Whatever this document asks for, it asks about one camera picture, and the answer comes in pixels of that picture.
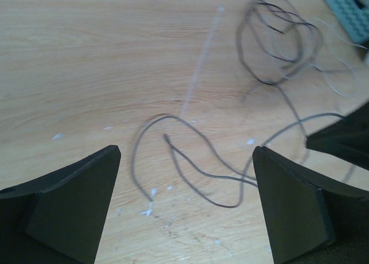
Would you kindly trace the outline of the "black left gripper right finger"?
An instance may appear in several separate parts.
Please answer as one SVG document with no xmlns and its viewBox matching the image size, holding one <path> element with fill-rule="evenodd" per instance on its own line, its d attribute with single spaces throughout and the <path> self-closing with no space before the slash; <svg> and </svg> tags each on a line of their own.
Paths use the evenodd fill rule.
<svg viewBox="0 0 369 264">
<path fill-rule="evenodd" d="M 368 191 L 267 147 L 253 164 L 274 263 L 368 263 Z"/>
</svg>

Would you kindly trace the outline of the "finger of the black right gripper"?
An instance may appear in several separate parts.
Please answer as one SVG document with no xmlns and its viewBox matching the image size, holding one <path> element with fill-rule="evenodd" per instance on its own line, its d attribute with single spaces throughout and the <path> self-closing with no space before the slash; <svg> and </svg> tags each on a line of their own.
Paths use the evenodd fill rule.
<svg viewBox="0 0 369 264">
<path fill-rule="evenodd" d="M 307 137 L 306 148 L 368 169 L 368 103 Z"/>
</svg>

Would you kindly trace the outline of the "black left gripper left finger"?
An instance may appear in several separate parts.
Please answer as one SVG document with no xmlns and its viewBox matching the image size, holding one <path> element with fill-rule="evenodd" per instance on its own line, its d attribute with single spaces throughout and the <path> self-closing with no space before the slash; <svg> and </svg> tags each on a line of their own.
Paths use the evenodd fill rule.
<svg viewBox="0 0 369 264">
<path fill-rule="evenodd" d="M 1 263 L 94 263 L 120 160 L 109 145 L 1 190 Z"/>
</svg>

